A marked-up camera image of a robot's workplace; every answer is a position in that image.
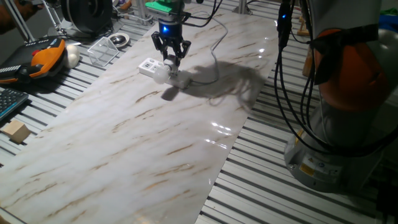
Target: wooden block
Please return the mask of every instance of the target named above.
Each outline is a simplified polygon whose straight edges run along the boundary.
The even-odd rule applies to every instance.
[[[11,121],[4,129],[3,133],[6,134],[11,141],[20,144],[29,135],[30,131],[27,129],[26,125],[20,121]]]
[[[309,37],[309,36],[310,36],[310,33],[309,33],[308,30],[298,30],[298,31],[297,31],[297,35]]]

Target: orange object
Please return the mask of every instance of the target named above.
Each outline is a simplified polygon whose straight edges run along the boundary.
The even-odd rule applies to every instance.
[[[32,59],[31,66],[43,65],[40,71],[30,74],[31,78],[47,73],[58,61],[65,50],[65,41],[61,40],[58,47],[41,50],[35,54]]]
[[[326,30],[319,37],[338,31]],[[318,68],[323,55],[314,51]],[[365,43],[345,46],[339,66],[319,89],[328,104],[344,111],[365,111],[380,106],[391,92],[384,71]]]

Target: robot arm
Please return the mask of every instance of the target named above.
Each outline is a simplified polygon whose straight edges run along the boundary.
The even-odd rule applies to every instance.
[[[182,24],[190,15],[183,11],[185,3],[190,1],[159,0],[146,3],[149,14],[159,21],[159,31],[155,31],[151,37],[156,50],[163,55],[165,66],[169,66],[170,75],[178,72],[180,61],[191,46],[191,42],[182,37]],[[169,47],[173,49],[174,54],[168,53]]]

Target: black cable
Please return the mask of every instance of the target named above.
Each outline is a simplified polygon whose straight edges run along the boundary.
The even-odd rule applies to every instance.
[[[313,72],[313,69],[315,69],[315,66],[312,63],[311,64],[310,75]],[[303,121],[303,124],[307,124],[307,122],[305,121],[305,118],[304,118],[304,108],[303,108],[303,106],[304,106],[305,95],[307,94],[307,88],[308,88],[308,86],[310,84],[310,81],[311,81],[311,76],[310,75],[308,76],[307,82],[305,83],[304,91],[303,91],[303,94],[301,95],[301,101],[300,101],[300,115],[301,115],[301,120]]]
[[[302,41],[297,40],[296,36],[295,36],[294,33],[293,33],[293,30],[290,30],[290,33],[292,34],[293,38],[294,38],[298,43],[300,43],[300,44],[311,44],[310,41],[302,42]]]
[[[310,105],[311,105],[311,97],[312,97],[314,81],[315,81],[315,68],[313,69],[313,72],[310,73],[310,91],[307,96],[307,108],[305,110],[305,115],[307,117],[307,125],[308,125],[308,128],[310,128],[310,130],[312,130],[311,122],[310,122]]]
[[[214,0],[213,10],[211,11],[210,16],[208,16],[207,18],[198,17],[198,16],[189,16],[189,18],[193,18],[193,19],[204,19],[204,20],[212,19],[212,18],[213,18],[212,15],[213,15],[213,13],[216,11],[216,5],[217,5],[217,0]]]
[[[217,13],[217,11],[218,11],[218,9],[220,8],[220,5],[221,5],[222,2],[223,2],[223,0],[221,0],[221,1],[218,3],[217,8],[211,13],[209,19],[208,19],[203,25],[196,25],[196,24],[191,24],[191,23],[188,23],[188,22],[183,22],[182,24],[183,24],[183,25],[186,25],[186,26],[192,26],[192,27],[205,27],[207,24],[209,24],[209,22],[211,21],[211,19],[213,18],[213,16]]]
[[[276,70],[275,70],[275,78],[274,78],[274,85],[275,85],[275,96],[277,98],[277,102],[278,102],[278,106],[279,109],[282,113],[282,116],[286,122],[286,124],[288,125],[288,127],[290,128],[290,130],[293,132],[293,134],[296,136],[296,138],[305,146],[307,146],[309,149],[315,151],[315,152],[319,152],[322,154],[333,154],[333,155],[337,155],[337,156],[344,156],[344,157],[363,157],[363,156],[368,156],[372,153],[378,152],[382,149],[384,149],[388,144],[390,144],[393,140],[395,140],[395,138],[398,136],[398,126],[395,128],[395,130],[393,130],[391,133],[389,133],[387,136],[385,136],[382,139],[379,139],[378,141],[372,143],[372,144],[368,144],[367,146],[363,146],[363,147],[352,147],[352,148],[347,148],[347,147],[335,147],[335,146],[331,146],[328,143],[324,142],[323,140],[319,139],[317,136],[314,136],[313,133],[311,131],[308,131],[308,129],[302,125],[302,123],[300,122],[300,120],[298,119],[297,115],[295,114],[295,111],[293,110],[293,108],[291,107],[291,103],[290,100],[287,96],[287,91],[285,89],[284,86],[284,81],[283,81],[283,71],[282,71],[282,51],[283,51],[283,47],[281,47],[279,49],[279,54],[278,54],[278,59],[277,59],[277,65],[276,65]],[[279,99],[279,95],[277,92],[277,76],[278,76],[278,72],[280,72],[280,84],[282,86],[282,91],[285,95],[285,100],[287,102],[287,104],[289,105],[289,109],[291,110],[292,114],[295,116],[296,121],[300,124],[300,126],[303,128],[303,130],[312,138],[314,139],[317,143],[319,143],[323,148],[325,148],[327,151],[321,151],[319,149],[316,149],[312,146],[310,146],[308,143],[306,143],[293,129],[293,127],[291,126],[289,120],[287,119],[285,113],[284,113],[284,109],[280,103],[280,99]],[[312,74],[310,75],[309,78],[309,84],[310,85],[310,96],[312,94],[311,88],[313,88],[313,78],[314,78],[314,70],[312,71]]]
[[[246,5],[248,5],[248,4],[251,4],[251,3],[254,3],[254,2],[262,2],[262,3],[266,3],[266,2],[263,2],[263,1],[252,0],[252,1],[249,1],[248,3],[246,3]]]
[[[278,103],[278,107],[280,110],[280,113],[282,114],[283,119],[285,120],[287,126],[289,127],[289,129],[291,130],[291,132],[295,135],[295,137],[304,145],[307,146],[309,149],[314,150],[315,152],[319,152],[322,154],[332,154],[330,152],[325,152],[325,151],[321,151],[318,149],[315,149],[314,147],[310,146],[309,144],[307,144],[300,136],[299,134],[296,133],[296,131],[294,130],[294,128],[292,127],[292,125],[290,124],[289,120],[286,117],[286,114],[284,112],[284,109],[282,107],[282,104],[280,103],[280,99],[279,99],[279,94],[278,94],[278,90],[277,90],[277,80],[278,80],[278,72],[279,69],[282,68],[282,51],[279,51],[278,54],[278,59],[277,59],[277,63],[276,63],[276,68],[275,68],[275,76],[274,76],[274,91],[275,91],[275,98],[276,101]]]

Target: marble surface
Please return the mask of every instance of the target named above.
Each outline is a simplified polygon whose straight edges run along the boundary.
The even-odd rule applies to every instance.
[[[274,21],[216,18],[229,29],[218,82],[178,92],[141,75],[145,58],[161,60],[154,26],[0,169],[1,206],[30,224],[194,223],[277,52]],[[192,46],[180,69],[211,80],[209,47],[223,33],[215,21],[184,27]]]

